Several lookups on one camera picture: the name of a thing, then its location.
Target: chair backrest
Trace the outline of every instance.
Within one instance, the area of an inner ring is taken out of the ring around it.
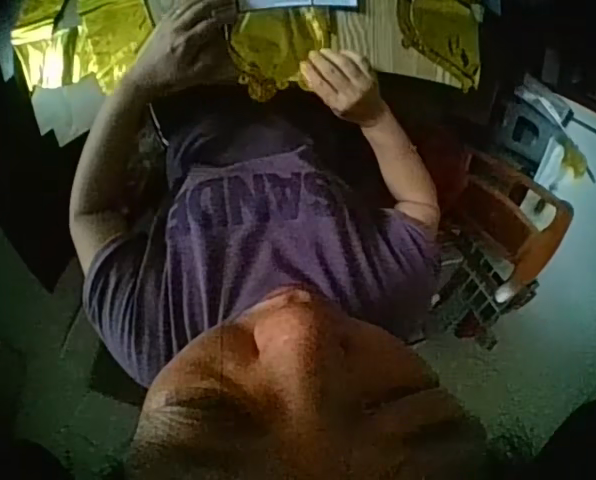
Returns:
[[[448,220],[514,265],[511,277],[496,292],[496,300],[502,303],[535,280],[549,263],[569,229],[573,208],[504,160],[476,150],[467,152],[468,181],[448,211]],[[543,230],[520,207],[529,192],[543,207],[555,209],[553,221]]]

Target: table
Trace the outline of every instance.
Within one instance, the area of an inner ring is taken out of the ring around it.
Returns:
[[[442,67],[413,48],[403,48],[396,7],[397,0],[366,0],[364,12],[336,10],[333,48],[356,51],[381,72],[460,88],[460,82]]]

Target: fingers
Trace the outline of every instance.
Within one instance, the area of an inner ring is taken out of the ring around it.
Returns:
[[[221,24],[214,18],[201,20],[195,27],[184,34],[183,42],[191,48],[198,48],[204,45],[209,38],[220,32]]]
[[[323,78],[321,73],[311,62],[302,62],[300,71],[307,80],[309,87],[330,107],[336,103],[338,93],[334,87]]]
[[[353,61],[356,67],[358,67],[365,75],[373,78],[371,64],[365,57],[356,52],[352,52],[351,50],[342,50],[340,54]]]
[[[364,86],[371,77],[356,63],[354,59],[341,53],[336,53],[328,48],[320,51],[322,56],[333,63],[352,83]]]
[[[182,0],[184,3],[174,10],[172,20],[176,28],[191,30],[204,20],[211,19],[222,25],[232,23],[237,15],[232,0]]]
[[[335,91],[341,92],[349,87],[349,78],[322,52],[309,52],[309,61]]]

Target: person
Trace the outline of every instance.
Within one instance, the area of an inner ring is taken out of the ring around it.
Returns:
[[[371,146],[391,209],[320,158],[318,139],[335,131],[216,87],[235,15],[228,0],[165,15],[102,107],[73,184],[86,311],[149,388],[128,475],[471,478],[457,472],[478,456],[481,427],[407,346],[437,270],[429,174],[353,52],[311,52],[301,71]],[[170,195],[145,232],[122,192],[142,114],[163,97],[183,120],[170,131]]]

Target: short sleeve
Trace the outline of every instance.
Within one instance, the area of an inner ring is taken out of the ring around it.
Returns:
[[[386,215],[385,234],[401,254],[422,260],[435,285],[440,273],[440,248],[432,235],[406,214],[395,210],[383,210]]]
[[[149,329],[145,327],[145,295],[154,300],[159,270],[146,268],[149,237],[134,234],[113,240],[100,250],[85,278],[83,304],[101,340],[120,366],[139,384],[148,386],[159,370]]]

